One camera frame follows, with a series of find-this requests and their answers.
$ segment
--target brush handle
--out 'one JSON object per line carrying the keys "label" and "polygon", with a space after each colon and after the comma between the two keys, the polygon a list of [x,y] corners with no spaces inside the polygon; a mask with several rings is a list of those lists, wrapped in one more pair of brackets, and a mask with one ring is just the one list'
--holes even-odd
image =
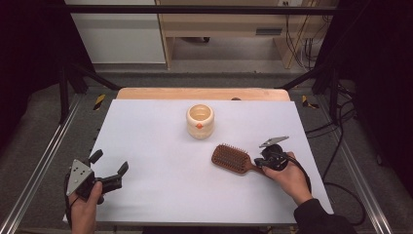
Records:
{"label": "brush handle", "polygon": [[257,166],[253,165],[252,163],[248,163],[248,164],[246,165],[246,168],[247,168],[248,170],[254,170],[254,171],[256,171],[256,172],[258,172],[258,173],[260,173],[260,174],[262,174],[262,175],[265,176],[264,171],[262,171],[262,169],[258,168]]}

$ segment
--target aluminum rail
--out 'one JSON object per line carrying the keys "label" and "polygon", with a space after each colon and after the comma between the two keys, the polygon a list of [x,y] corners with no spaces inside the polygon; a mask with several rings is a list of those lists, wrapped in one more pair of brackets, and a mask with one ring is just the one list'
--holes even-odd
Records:
{"label": "aluminum rail", "polygon": [[[317,99],[326,120],[330,121],[331,119],[329,118],[328,114],[328,104],[326,98],[317,96]],[[338,142],[341,134],[340,130],[338,129],[336,131],[333,131],[333,134]],[[346,143],[345,139],[343,139],[341,142],[341,152],[343,153],[343,161],[347,167],[347,170],[349,170],[349,175],[352,178],[358,196],[362,204],[364,205],[368,216],[370,217],[371,223],[376,229],[376,232],[378,234],[392,234],[393,231],[382,209],[380,208],[380,205],[377,202],[376,197],[374,196],[374,193],[370,188],[370,185],[368,185],[367,179],[359,168],[356,157],[353,155],[352,150]]]}
{"label": "aluminum rail", "polygon": [[46,11],[81,14],[221,14],[221,15],[308,15],[334,16],[357,11],[336,7],[256,7],[193,5],[58,5],[43,7]]}
{"label": "aluminum rail", "polygon": [[54,136],[52,137],[48,147],[43,153],[43,156],[37,164],[37,167],[34,170],[33,174],[31,175],[30,180],[25,185],[23,191],[19,196],[19,199],[16,201],[12,210],[9,212],[9,215],[1,224],[1,234],[13,234],[18,229],[23,216],[28,206],[30,205],[30,202],[32,201],[38,187],[40,186],[44,175],[46,174],[50,164],[52,163],[56,152],[61,142],[63,141],[63,138],[66,135],[66,132],[69,129],[77,110],[79,109],[79,105],[82,99],[83,96],[75,95],[75,98],[73,99],[70,107],[71,110],[69,116],[64,123],[60,124],[57,127]]}

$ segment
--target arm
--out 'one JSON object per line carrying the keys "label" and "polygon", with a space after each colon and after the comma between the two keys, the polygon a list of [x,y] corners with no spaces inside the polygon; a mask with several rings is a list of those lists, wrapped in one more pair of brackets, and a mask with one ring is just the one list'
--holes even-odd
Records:
{"label": "arm", "polygon": [[[287,153],[295,158],[292,152]],[[350,223],[342,216],[328,214],[310,193],[306,179],[301,170],[293,163],[288,162],[287,167],[274,171],[267,167],[262,168],[265,175],[280,184],[282,190],[297,204],[294,212],[300,233],[356,233]]]}
{"label": "arm", "polygon": [[102,193],[102,183],[98,181],[92,189],[88,201],[76,193],[69,196],[72,210],[72,234],[92,234],[95,230],[97,200]]}

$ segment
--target brush bristles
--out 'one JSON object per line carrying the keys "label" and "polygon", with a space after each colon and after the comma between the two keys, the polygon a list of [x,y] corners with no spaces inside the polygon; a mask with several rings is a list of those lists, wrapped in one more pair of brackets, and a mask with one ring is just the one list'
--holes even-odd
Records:
{"label": "brush bristles", "polygon": [[250,160],[242,149],[228,145],[218,145],[212,154],[212,162],[236,173],[245,172],[245,163]]}

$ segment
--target white table surface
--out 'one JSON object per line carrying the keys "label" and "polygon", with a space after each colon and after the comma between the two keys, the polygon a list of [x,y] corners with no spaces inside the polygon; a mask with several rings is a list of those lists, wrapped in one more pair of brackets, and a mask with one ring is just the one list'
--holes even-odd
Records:
{"label": "white table surface", "polygon": [[[203,140],[186,132],[193,104],[215,111],[215,130]],[[332,214],[313,154],[292,101],[114,99],[93,152],[99,177],[128,161],[123,188],[105,195],[96,220],[125,225],[272,225],[295,223],[296,205],[271,179],[254,171],[238,175],[215,166],[212,152],[228,143],[261,157],[270,137],[293,151],[308,173],[313,196]]]}

